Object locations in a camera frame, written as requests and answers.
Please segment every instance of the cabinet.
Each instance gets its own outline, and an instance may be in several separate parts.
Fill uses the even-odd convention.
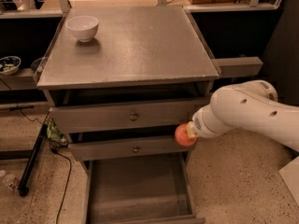
[[[66,20],[78,15],[99,19],[95,39],[62,25],[37,87],[89,175],[82,222],[204,222],[185,174],[193,147],[174,139],[219,77],[198,28],[179,6],[72,8]]]

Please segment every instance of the bowl of food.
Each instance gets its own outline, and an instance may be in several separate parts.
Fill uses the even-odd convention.
[[[19,71],[21,59],[17,56],[6,56],[0,59],[0,74],[10,76]]]
[[[66,22],[67,30],[81,42],[93,40],[98,25],[99,20],[93,16],[76,16]]]

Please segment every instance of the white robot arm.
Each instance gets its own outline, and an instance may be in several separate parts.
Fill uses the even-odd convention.
[[[299,107],[278,103],[273,86],[263,80],[225,86],[215,91],[210,104],[199,109],[184,132],[188,138],[211,138],[233,128],[268,136],[299,151]]]

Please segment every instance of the concrete floor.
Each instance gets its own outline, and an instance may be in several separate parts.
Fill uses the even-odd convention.
[[[47,104],[24,109],[29,119],[46,117]],[[30,149],[41,125],[19,111],[0,111],[0,150]],[[87,176],[68,150],[72,172],[58,223],[81,223]],[[187,173],[197,216],[206,223],[298,224],[299,208],[278,170],[291,161],[290,151],[256,133],[233,130],[200,140],[190,156]],[[22,176],[27,160],[0,161],[0,169]],[[68,161],[43,143],[30,176],[26,197],[0,186],[1,223],[56,223],[69,170]]]

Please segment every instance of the orange ball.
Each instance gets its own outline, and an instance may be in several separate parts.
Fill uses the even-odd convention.
[[[187,124],[181,124],[176,128],[175,137],[177,142],[184,147],[189,147],[196,142],[196,138],[189,138],[187,134]]]

